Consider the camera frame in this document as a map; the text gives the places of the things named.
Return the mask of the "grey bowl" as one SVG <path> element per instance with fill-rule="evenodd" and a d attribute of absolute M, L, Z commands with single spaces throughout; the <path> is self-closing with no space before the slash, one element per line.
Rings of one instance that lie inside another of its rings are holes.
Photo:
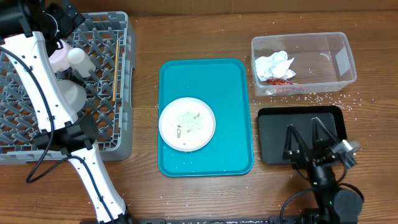
<path fill-rule="evenodd" d="M 85 89 L 70 80 L 58 80 L 57 85 L 62 96 L 70 105 L 71 109 L 76 113 L 79 112 L 85 105 Z"/>

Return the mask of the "teal plastic tray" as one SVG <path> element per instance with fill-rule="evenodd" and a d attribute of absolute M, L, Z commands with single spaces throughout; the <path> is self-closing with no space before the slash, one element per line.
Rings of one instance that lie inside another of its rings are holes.
<path fill-rule="evenodd" d="M 246 69 L 235 58 L 171 60 L 159 71 L 159 111 L 192 97 L 214 112 L 209 143 L 193 152 L 171 148 L 158 138 L 158 166 L 168 177 L 244 175 L 254 164 Z"/>

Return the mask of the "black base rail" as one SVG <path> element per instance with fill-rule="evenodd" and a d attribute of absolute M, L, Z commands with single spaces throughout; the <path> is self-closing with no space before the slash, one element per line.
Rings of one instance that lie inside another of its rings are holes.
<path fill-rule="evenodd" d="M 268 218 L 241 218 L 241 219 L 190 219 L 190 220 L 165 220 L 157 219 L 138 219 L 138 224 L 301 224 L 305 223 L 301 216 L 284 216 L 280 221 L 279 216 Z"/>

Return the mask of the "clear plastic bin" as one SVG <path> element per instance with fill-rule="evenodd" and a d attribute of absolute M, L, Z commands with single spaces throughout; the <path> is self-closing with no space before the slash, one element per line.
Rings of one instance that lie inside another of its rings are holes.
<path fill-rule="evenodd" d="M 340 91 L 357 80 L 351 47 L 342 32 L 259 36 L 251 41 L 251 65 L 257 96 L 277 96 L 269 94 L 267 90 L 281 86 L 260 81 L 254 61 L 279 51 L 286 51 L 288 59 L 295 58 L 290 69 L 296 76 L 288 81 L 297 83 L 290 85 L 297 91 L 277 95 Z"/>

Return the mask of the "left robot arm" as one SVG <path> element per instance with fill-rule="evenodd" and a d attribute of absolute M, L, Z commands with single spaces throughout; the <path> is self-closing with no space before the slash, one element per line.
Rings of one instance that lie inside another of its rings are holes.
<path fill-rule="evenodd" d="M 32 102 L 40 133 L 34 138 L 44 151 L 59 146 L 80 176 L 96 211 L 97 223 L 134 223 L 125 201 L 107 173 L 99 150 L 99 129 L 92 114 L 78 116 L 85 90 L 69 80 L 57 80 L 49 57 L 63 48 L 85 17 L 68 1 L 1 1 L 1 51 L 16 69 Z"/>

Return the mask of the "small pink bowl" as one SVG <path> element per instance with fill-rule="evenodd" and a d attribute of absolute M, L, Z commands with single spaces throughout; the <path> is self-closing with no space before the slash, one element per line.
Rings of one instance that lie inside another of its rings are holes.
<path fill-rule="evenodd" d="M 50 57 L 49 62 L 54 72 L 63 72 L 71 67 L 68 61 L 68 53 L 73 48 L 71 45 L 61 40 L 62 48 L 56 50 Z"/>

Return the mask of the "grey dishwasher rack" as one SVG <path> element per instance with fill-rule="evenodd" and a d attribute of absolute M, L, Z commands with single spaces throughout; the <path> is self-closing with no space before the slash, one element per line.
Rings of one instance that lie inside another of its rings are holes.
<path fill-rule="evenodd" d="M 86 91 L 86 102 L 78 115 L 91 113 L 99 129 L 99 149 L 105 161 L 128 158 L 132 146 L 132 74 L 136 67 L 136 33 L 122 11 L 85 13 L 86 21 L 66 42 L 84 50 L 96 70 L 83 78 L 71 68 L 55 76 L 70 80 Z M 116 41 L 119 65 L 116 102 L 113 80 Z M 16 165 L 37 161 L 42 151 L 32 141 L 39 134 L 34 108 L 17 72 L 1 54 L 1 164 Z"/>

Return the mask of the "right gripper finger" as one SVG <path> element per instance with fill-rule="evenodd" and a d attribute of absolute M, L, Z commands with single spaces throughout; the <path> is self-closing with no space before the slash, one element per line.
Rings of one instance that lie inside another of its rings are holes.
<path fill-rule="evenodd" d="M 288 125 L 283 155 L 299 155 L 301 152 L 306 152 L 307 150 L 308 146 L 296 128 L 292 124 Z"/>
<path fill-rule="evenodd" d="M 312 118 L 312 145 L 314 148 L 328 148 L 337 142 L 337 136 L 318 117 Z"/>

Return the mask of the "black plastic tray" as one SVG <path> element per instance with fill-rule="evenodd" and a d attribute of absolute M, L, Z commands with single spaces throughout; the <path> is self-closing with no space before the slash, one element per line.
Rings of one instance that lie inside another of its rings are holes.
<path fill-rule="evenodd" d="M 346 139 L 343 113 L 337 106 L 262 108 L 257 114 L 262 160 L 269 165 L 290 164 L 283 159 L 288 125 L 293 125 L 312 149 L 312 118 L 317 117 L 339 139 Z"/>

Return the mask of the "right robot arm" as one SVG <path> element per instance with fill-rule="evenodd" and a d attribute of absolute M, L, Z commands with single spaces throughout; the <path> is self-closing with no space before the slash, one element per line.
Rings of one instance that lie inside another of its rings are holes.
<path fill-rule="evenodd" d="M 344 183 L 347 171 L 356 165 L 354 155 L 359 149 L 356 140 L 339 139 L 317 117 L 312 118 L 312 148 L 309 148 L 293 125 L 287 126 L 283 158 L 292 168 L 305 170 L 311 187 L 290 196 L 279 213 L 284 218 L 286 206 L 295 198 L 313 193 L 317 208 L 307 209 L 293 223 L 357 223 L 363 208 L 364 195 L 355 186 Z"/>

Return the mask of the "wooden chopstick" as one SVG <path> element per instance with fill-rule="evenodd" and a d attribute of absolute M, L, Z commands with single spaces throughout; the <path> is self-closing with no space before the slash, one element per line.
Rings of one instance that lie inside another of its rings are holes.
<path fill-rule="evenodd" d="M 116 90 L 118 80 L 118 65 L 119 65 L 119 39 L 116 41 L 115 61 L 114 61 L 114 80 L 113 80 L 113 101 L 116 102 Z"/>

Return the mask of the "white plastic cup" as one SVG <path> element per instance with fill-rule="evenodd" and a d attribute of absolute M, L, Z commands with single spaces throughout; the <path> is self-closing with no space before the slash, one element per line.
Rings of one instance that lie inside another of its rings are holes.
<path fill-rule="evenodd" d="M 67 55 L 67 59 L 71 68 L 76 70 L 83 78 L 88 78 L 90 76 L 90 70 L 96 70 L 89 55 L 80 48 L 71 49 Z"/>

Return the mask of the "red snack wrapper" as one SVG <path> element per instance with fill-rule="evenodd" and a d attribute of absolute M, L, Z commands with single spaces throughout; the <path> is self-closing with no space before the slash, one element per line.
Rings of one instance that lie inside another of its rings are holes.
<path fill-rule="evenodd" d="M 272 86 L 281 86 L 281 88 L 270 88 L 267 90 L 269 94 L 277 95 L 277 94 L 291 94 L 294 91 L 297 91 L 297 88 L 290 87 L 290 85 L 297 85 L 297 83 L 292 83 L 283 78 L 270 78 L 266 81 L 267 85 Z"/>

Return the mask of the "white napkin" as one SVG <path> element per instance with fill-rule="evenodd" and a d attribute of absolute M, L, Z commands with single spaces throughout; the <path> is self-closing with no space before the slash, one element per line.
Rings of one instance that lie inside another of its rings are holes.
<path fill-rule="evenodd" d="M 290 69 L 295 58 L 288 59 L 288 57 L 286 51 L 279 51 L 268 57 L 262 56 L 255 59 L 254 64 L 258 79 L 265 82 L 271 78 L 289 80 L 296 76 L 296 73 Z"/>

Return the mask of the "large white plate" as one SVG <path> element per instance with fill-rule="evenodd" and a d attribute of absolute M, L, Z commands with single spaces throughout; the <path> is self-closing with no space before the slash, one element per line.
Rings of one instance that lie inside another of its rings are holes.
<path fill-rule="evenodd" d="M 216 129 L 215 114 L 202 100 L 183 97 L 169 103 L 159 117 L 159 133 L 172 149 L 193 152 L 205 147 Z"/>

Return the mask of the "rice and food scraps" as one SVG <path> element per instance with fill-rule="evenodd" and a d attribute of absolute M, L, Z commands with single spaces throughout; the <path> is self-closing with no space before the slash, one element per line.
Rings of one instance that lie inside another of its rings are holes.
<path fill-rule="evenodd" d="M 177 119 L 177 140 L 183 146 L 196 144 L 202 135 L 203 121 L 200 112 L 187 111 L 176 117 Z"/>

